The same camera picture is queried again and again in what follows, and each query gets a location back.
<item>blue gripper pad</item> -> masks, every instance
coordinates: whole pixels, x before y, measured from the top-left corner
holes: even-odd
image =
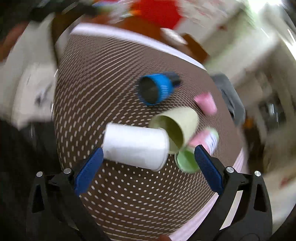
[[[74,191],[76,195],[87,191],[96,172],[103,163],[104,155],[102,148],[97,148],[88,158],[85,165],[75,178]]]
[[[206,150],[198,145],[194,150],[194,158],[213,192],[223,193],[223,179],[210,159]]]

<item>gray object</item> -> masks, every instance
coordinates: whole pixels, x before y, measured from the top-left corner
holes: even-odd
[[[42,177],[42,175],[43,175],[43,172],[42,171],[39,171],[39,172],[36,173],[36,176],[37,177]]]
[[[246,111],[233,85],[225,74],[211,76],[217,88],[221,91],[223,100],[228,108],[235,126],[242,125],[246,118]]]
[[[234,172],[234,169],[232,167],[227,167],[226,168],[226,171],[229,172],[229,173],[233,173]]]
[[[261,176],[261,172],[260,172],[260,171],[255,171],[254,173],[255,173],[255,175],[256,175],[257,177]]]
[[[71,173],[71,168],[66,168],[66,169],[64,169],[64,173],[65,173],[65,174],[69,174],[69,173]]]

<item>pink cup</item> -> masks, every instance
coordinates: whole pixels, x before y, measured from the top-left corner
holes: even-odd
[[[210,92],[197,95],[194,101],[205,115],[214,115],[217,113],[217,106]]]

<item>metal screw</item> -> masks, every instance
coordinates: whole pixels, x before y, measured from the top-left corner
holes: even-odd
[[[255,173],[255,175],[256,175],[257,177],[261,176],[261,172],[260,172],[260,171],[255,171],[254,173]]]
[[[42,177],[42,175],[43,175],[43,172],[42,171],[36,173],[36,176],[37,177]]]
[[[64,169],[64,173],[65,173],[65,174],[69,174],[69,173],[71,173],[71,168],[66,168],[66,169]]]
[[[229,172],[229,173],[233,173],[234,172],[234,169],[232,167],[227,167],[226,168],[226,171]]]

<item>dotted pattern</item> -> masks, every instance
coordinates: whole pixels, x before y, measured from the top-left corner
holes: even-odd
[[[179,89],[157,106],[137,97],[140,76],[175,71]],[[198,131],[211,126],[220,141],[214,156],[232,166],[241,143],[221,93],[206,71],[167,53],[115,38],[71,35],[58,74],[54,123],[63,168],[86,158],[103,142],[108,122],[147,127],[151,118],[173,107],[189,106],[200,116]],[[193,97],[210,91],[218,113],[206,117]],[[155,240],[193,217],[211,198],[201,172],[182,173],[174,156],[153,172],[104,161],[81,199],[113,240]]]

